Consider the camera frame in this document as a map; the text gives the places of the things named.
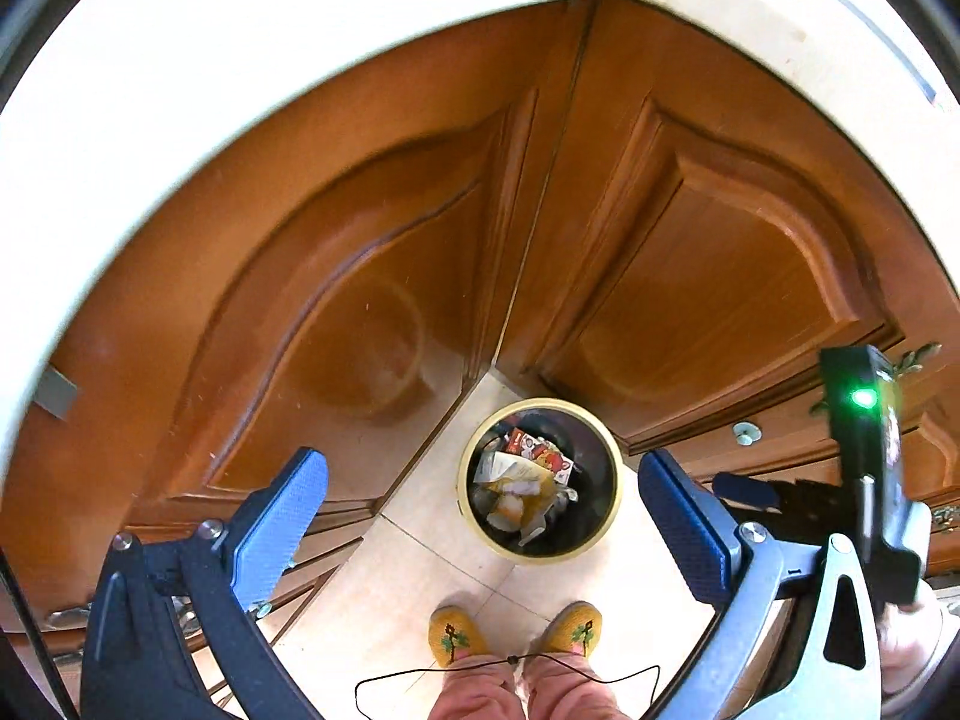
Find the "right hand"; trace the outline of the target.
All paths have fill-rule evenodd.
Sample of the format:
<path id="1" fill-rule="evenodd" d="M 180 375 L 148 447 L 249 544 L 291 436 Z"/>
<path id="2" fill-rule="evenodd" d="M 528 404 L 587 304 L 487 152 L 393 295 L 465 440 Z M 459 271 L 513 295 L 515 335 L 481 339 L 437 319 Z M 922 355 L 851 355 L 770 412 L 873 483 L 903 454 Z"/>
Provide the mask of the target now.
<path id="1" fill-rule="evenodd" d="M 885 700 L 915 695 L 946 658 L 958 635 L 958 617 L 947 610 L 926 580 L 913 603 L 887 603 L 877 621 Z"/>

